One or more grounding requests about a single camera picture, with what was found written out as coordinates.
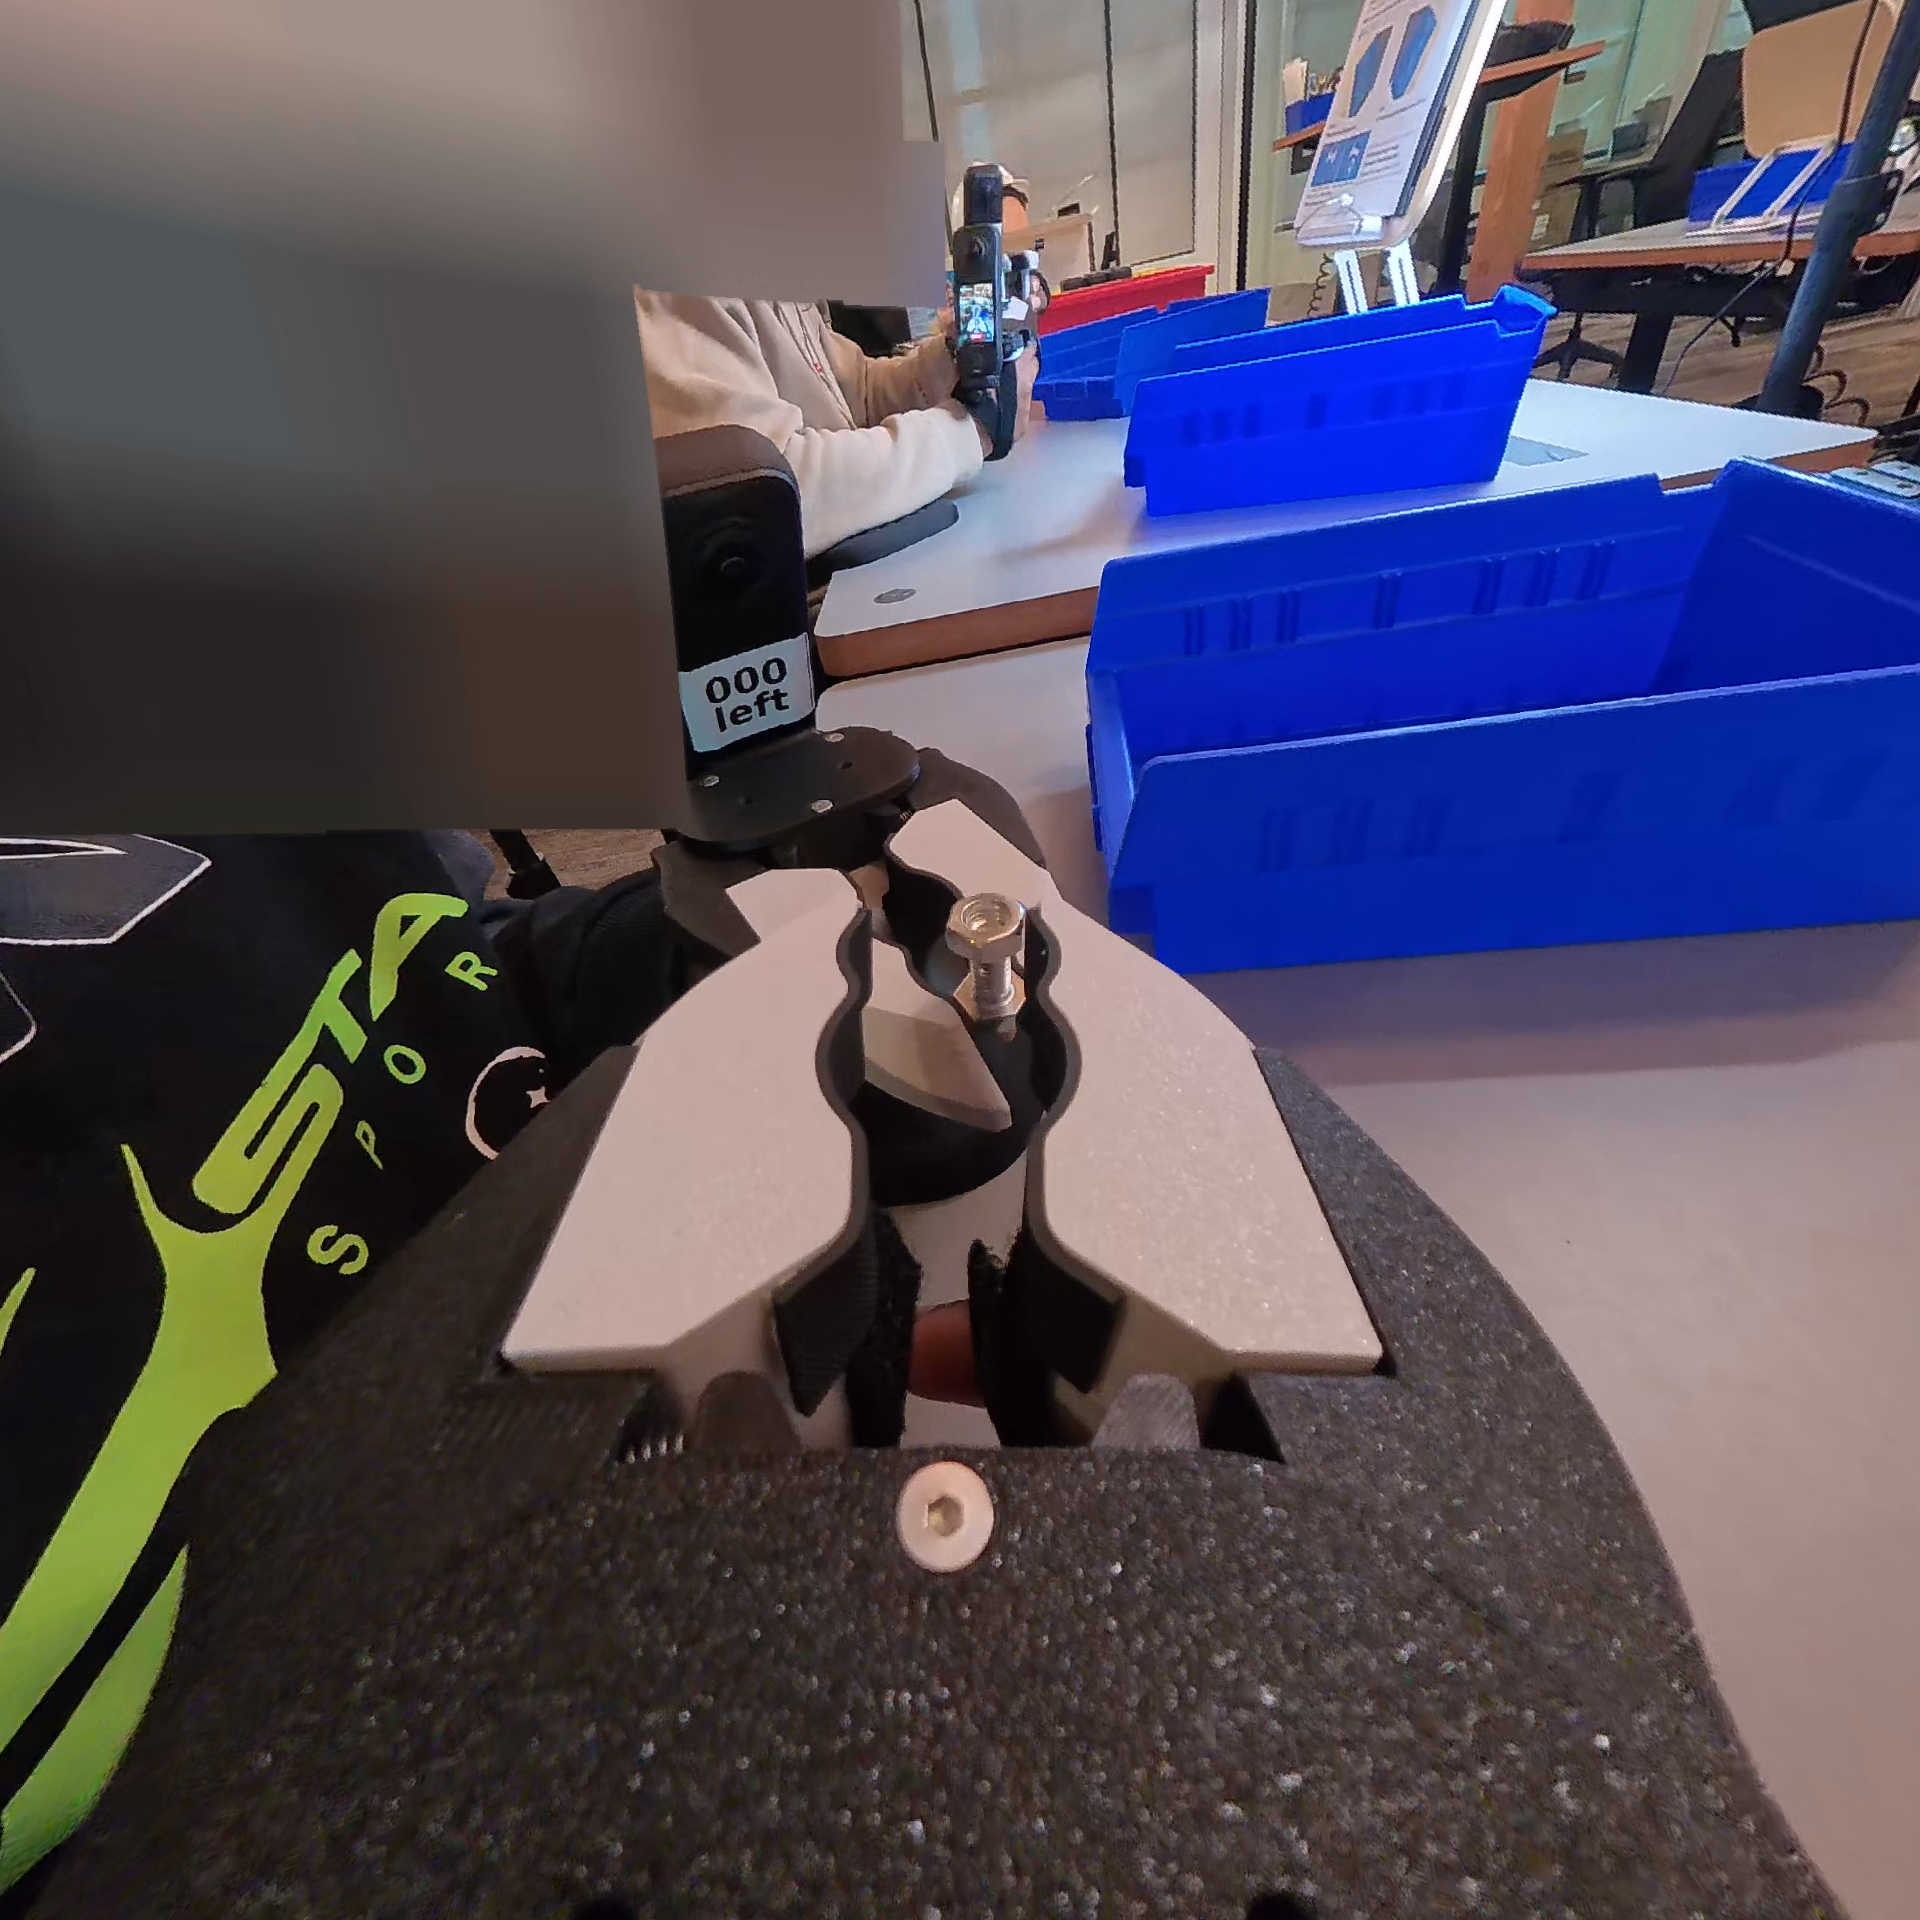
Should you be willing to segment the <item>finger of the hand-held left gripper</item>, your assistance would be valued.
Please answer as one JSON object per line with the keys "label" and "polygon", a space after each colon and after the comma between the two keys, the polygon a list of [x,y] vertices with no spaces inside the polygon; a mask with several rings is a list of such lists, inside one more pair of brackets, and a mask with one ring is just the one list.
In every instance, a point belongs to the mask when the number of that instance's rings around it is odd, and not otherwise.
{"label": "finger of the hand-held left gripper", "polygon": [[955,900],[999,894],[1050,918],[1060,894],[1045,865],[964,802],[911,813],[884,846],[884,916],[898,945],[941,945]]}
{"label": "finger of the hand-held left gripper", "polygon": [[866,1088],[959,1125],[1007,1135],[1014,1107],[972,1045],[972,1029],[943,1000],[863,1010]]}

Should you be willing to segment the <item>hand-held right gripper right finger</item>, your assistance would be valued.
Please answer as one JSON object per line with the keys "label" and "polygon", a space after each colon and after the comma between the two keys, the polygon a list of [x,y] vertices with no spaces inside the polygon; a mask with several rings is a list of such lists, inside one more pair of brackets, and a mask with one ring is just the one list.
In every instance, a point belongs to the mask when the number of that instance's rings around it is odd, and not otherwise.
{"label": "hand-held right gripper right finger", "polygon": [[998,1435],[1093,1435],[1126,1387],[1206,1423],[1237,1380],[1367,1376],[1385,1346],[1248,1037],[1188,979],[1058,906],[1026,907],[1041,1116],[986,1285]]}

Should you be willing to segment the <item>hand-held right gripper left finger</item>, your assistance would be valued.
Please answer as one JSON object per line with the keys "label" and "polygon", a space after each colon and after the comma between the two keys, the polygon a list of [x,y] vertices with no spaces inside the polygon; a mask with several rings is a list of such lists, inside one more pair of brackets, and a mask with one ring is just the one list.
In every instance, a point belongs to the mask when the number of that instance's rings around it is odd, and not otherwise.
{"label": "hand-held right gripper left finger", "polygon": [[764,871],[731,906],[751,945],[643,1034],[500,1358],[649,1373],[686,1420],[746,1375],[799,1435],[900,1435],[919,1271],[852,1111],[871,916],[838,871]]}

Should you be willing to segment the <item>blue plastic bin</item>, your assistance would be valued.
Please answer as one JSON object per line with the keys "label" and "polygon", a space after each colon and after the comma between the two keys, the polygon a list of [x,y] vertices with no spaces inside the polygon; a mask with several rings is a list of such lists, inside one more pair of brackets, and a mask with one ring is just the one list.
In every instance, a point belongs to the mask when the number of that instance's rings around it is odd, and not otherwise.
{"label": "blue plastic bin", "polygon": [[1034,403],[1046,420],[1126,420],[1143,379],[1173,371],[1178,349],[1259,331],[1270,290],[1128,311],[1042,338]]}
{"label": "blue plastic bin", "polygon": [[1553,320],[1504,285],[1178,349],[1136,391],[1122,482],[1151,517],[1486,482]]}
{"label": "blue plastic bin", "polygon": [[1713,164],[1691,183],[1687,222],[1736,229],[1810,220],[1846,174],[1850,141],[1793,141],[1759,159]]}
{"label": "blue plastic bin", "polygon": [[1108,564],[1116,932],[1180,973],[1917,912],[1916,500],[1734,463]]}

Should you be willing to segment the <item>person's left forearm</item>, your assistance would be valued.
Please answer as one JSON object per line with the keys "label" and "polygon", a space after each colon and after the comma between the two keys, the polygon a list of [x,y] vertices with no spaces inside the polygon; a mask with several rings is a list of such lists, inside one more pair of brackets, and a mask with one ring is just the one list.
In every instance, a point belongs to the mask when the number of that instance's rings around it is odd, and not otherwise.
{"label": "person's left forearm", "polygon": [[535,900],[496,898],[478,921],[546,1055],[558,1094],[605,1051],[635,1045],[725,955],[668,915],[657,870],[605,888],[560,888]]}

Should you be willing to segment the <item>red plastic bin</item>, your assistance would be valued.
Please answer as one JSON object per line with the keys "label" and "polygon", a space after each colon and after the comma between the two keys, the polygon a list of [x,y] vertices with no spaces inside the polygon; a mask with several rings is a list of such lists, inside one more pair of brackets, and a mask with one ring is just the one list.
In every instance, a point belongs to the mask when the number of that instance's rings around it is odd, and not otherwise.
{"label": "red plastic bin", "polygon": [[1140,313],[1165,313],[1169,308],[1209,296],[1212,262],[1191,262],[1153,275],[1084,277],[1062,284],[1052,292],[1041,320],[1041,335],[1050,338],[1088,323],[1105,323],[1116,317]]}

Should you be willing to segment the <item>black printed shirt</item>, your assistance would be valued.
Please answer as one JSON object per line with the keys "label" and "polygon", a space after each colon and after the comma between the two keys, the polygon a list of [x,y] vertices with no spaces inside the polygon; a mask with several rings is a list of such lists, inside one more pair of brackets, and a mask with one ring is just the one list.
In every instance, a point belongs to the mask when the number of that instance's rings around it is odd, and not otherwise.
{"label": "black printed shirt", "polygon": [[463,829],[5,829],[5,1916],[146,1716],[191,1460],[555,1095],[493,879]]}

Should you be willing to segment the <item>roll-up banner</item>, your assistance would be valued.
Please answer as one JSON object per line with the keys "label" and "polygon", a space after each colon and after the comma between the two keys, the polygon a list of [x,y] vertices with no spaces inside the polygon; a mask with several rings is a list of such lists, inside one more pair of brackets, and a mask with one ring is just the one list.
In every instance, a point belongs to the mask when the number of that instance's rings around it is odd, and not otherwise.
{"label": "roll-up banner", "polygon": [[1292,234],[1309,251],[1405,242],[1434,204],[1502,3],[1366,3]]}

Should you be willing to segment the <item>long wooden desk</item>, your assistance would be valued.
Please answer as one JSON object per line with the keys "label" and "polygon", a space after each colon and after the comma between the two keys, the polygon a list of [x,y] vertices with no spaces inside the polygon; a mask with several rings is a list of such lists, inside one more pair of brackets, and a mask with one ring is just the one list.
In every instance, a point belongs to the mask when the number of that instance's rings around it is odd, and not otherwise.
{"label": "long wooden desk", "polygon": [[[1793,239],[1778,232],[1727,232],[1682,220],[1553,247],[1519,262],[1523,284],[1546,288],[1564,315],[1631,317],[1633,332],[1615,379],[1622,394],[1654,394],[1676,322],[1783,323],[1816,220]],[[1893,204],[1855,247],[1829,320],[1855,320],[1901,305],[1916,285],[1917,196]]]}

